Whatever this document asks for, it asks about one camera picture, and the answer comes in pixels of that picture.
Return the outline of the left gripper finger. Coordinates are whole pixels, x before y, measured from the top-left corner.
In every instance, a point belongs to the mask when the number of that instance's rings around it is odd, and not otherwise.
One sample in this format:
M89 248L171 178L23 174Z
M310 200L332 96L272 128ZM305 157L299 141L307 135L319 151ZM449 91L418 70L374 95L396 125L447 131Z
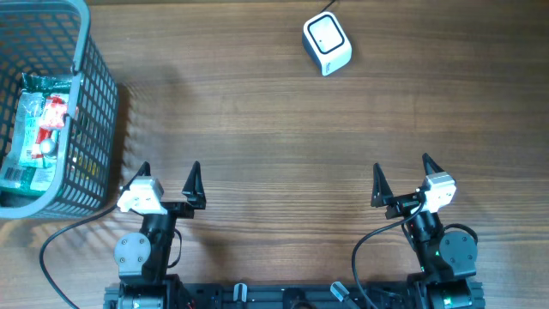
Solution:
M201 165L195 161L190 174L182 189L182 194L187 197L187 203L192 206L205 206L206 195L202 184Z
M136 174L130 179L128 185L131 185L138 177L148 177L150 175L150 164L147 161L144 161Z

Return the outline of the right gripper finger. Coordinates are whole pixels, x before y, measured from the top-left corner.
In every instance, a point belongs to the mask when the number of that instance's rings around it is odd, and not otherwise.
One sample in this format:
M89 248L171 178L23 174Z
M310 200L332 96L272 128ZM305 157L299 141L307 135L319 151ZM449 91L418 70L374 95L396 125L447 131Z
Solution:
M387 206L394 197L392 190L385 178L383 170L378 163L373 165L373 185L371 193L371 206L375 208Z
M422 154L422 161L426 175L444 172L444 170L427 153Z

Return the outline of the red toothpaste tube box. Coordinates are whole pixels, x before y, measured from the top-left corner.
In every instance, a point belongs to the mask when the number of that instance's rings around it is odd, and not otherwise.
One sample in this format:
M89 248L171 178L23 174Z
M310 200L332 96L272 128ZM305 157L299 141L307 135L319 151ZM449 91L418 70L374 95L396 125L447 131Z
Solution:
M35 142L32 148L32 157L34 159L41 158L43 156L42 150L40 149L40 145L44 140L50 139L51 135L52 135L51 130L39 127L39 131L38 131L37 137L35 138Z

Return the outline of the green glove package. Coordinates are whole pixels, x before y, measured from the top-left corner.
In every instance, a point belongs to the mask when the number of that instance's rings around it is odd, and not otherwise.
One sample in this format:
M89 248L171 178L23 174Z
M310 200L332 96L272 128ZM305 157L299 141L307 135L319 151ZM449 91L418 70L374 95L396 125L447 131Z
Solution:
M69 107L71 80L50 76L22 76L22 90L15 114L13 144L1 168L1 191L39 197L50 187L56 172L57 156L34 159L32 148L39 131L39 118L50 96L60 96ZM59 144L61 130L52 130Z

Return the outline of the yellow oil bottle grey cap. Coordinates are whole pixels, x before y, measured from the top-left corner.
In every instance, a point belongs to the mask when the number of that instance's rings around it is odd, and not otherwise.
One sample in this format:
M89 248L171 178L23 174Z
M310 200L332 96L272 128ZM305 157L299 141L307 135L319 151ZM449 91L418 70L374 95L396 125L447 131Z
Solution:
M51 138L46 138L40 143L39 150L43 156L56 157L57 143Z

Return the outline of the red tissue pack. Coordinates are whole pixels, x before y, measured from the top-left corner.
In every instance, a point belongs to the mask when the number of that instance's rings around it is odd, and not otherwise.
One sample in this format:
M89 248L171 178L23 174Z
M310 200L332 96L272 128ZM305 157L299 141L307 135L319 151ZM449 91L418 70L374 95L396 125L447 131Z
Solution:
M60 96L50 96L39 118L39 127L45 130L61 130L65 126L68 104Z

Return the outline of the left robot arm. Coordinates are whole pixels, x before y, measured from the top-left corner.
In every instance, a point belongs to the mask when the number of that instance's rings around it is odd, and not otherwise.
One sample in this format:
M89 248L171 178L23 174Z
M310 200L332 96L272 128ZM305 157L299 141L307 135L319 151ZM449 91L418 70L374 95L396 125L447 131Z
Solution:
M127 233L114 248L119 286L107 289L107 309L195 308L196 302L179 276L167 271L177 265L170 262L172 241L180 237L178 219L192 219L197 209L205 209L207 199L202 184L201 165L195 162L182 189L186 197L180 202L163 202L164 189L151 175L144 162L129 183L122 187L117 206L123 212L142 217L138 232Z

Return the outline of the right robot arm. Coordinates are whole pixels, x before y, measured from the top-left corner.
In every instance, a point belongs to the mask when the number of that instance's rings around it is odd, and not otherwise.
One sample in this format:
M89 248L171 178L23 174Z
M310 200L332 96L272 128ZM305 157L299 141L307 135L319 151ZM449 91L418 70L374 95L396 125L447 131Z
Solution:
M371 206L386 208L419 261L421 271L407 277L407 297L416 308L484 308L486 300L477 274L477 233L468 226L444 225L438 211L456 193L455 179L428 154L422 155L425 178L412 193L396 196L379 164L373 166Z

